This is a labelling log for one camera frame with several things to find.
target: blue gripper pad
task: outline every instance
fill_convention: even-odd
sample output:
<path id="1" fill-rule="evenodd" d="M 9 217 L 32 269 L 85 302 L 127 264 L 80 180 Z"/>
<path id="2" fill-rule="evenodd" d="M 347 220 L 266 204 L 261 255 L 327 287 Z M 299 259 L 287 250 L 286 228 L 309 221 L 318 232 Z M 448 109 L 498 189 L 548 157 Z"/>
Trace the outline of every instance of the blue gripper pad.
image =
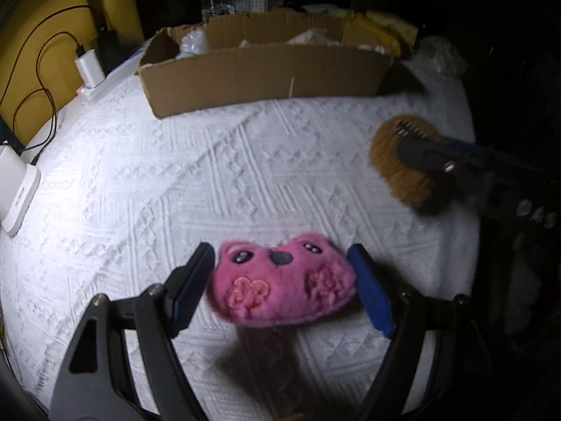
<path id="1" fill-rule="evenodd" d="M 347 260 L 351 263 L 356 275 L 356 291 L 362 301 L 370 322 L 375 329 L 392 339 L 396 331 L 396 323 L 392 317 L 390 298 L 378 283 L 371 265 L 375 264 L 362 245 L 351 245 L 347 251 Z"/>
<path id="2" fill-rule="evenodd" d="M 175 268 L 165 281 L 164 311 L 172 337 L 189 327 L 213 270 L 214 248 L 202 242 L 187 264 Z"/>

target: brown furry object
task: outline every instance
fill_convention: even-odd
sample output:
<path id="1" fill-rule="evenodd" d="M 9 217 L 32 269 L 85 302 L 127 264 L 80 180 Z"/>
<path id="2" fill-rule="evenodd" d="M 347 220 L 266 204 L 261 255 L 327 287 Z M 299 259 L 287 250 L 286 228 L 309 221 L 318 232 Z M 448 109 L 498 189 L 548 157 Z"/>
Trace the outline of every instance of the brown furry object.
<path id="1" fill-rule="evenodd" d="M 422 117 L 396 115 L 382 123 L 372 137 L 369 162 L 386 181 L 394 198 L 407 206 L 418 208 L 430 196 L 433 183 L 422 173 L 405 167 L 397 158 L 396 150 L 400 136 L 396 133 L 396 125 L 401 120 L 411 122 L 431 139 L 442 138 L 438 129 Z"/>

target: plush toy eye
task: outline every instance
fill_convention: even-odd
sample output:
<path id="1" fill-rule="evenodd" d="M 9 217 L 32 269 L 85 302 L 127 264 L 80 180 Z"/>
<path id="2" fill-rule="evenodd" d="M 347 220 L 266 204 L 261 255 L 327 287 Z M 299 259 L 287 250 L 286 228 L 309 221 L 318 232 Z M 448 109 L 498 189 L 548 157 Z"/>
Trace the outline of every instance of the plush toy eye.
<path id="1" fill-rule="evenodd" d="M 253 258 L 253 253 L 251 251 L 242 250 L 238 252 L 236 255 L 234 255 L 234 257 L 232 258 L 232 263 L 243 264 L 243 263 L 247 263 L 252 258 Z"/>
<path id="2" fill-rule="evenodd" d="M 305 243 L 304 248 L 307 251 L 311 251 L 312 253 L 321 253 L 322 250 L 320 247 L 316 247 L 313 243 Z"/>

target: cardboard box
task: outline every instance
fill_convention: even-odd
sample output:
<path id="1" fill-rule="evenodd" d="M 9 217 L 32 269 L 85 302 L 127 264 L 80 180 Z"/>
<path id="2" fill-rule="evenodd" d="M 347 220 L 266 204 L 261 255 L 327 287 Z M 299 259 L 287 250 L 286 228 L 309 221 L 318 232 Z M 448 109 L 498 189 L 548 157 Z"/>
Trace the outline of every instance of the cardboard box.
<path id="1" fill-rule="evenodd" d="M 202 25 L 211 52 L 175 60 L 183 36 L 200 26 L 162 29 L 140 60 L 137 74 L 157 117 L 263 99 L 374 96 L 392 64 L 356 49 L 378 44 L 368 30 L 293 11 L 214 17 Z M 326 28 L 344 47 L 283 44 L 311 27 Z M 253 45 L 238 48 L 242 40 Z"/>

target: plush toy nose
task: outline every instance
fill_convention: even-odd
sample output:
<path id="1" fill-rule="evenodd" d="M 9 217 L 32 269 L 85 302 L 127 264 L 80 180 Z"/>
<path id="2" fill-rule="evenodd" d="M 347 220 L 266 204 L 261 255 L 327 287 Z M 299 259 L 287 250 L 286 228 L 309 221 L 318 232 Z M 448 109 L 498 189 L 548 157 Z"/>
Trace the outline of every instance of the plush toy nose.
<path id="1" fill-rule="evenodd" d="M 284 266 L 293 260 L 292 255 L 287 251 L 271 251 L 269 258 L 275 266 Z"/>

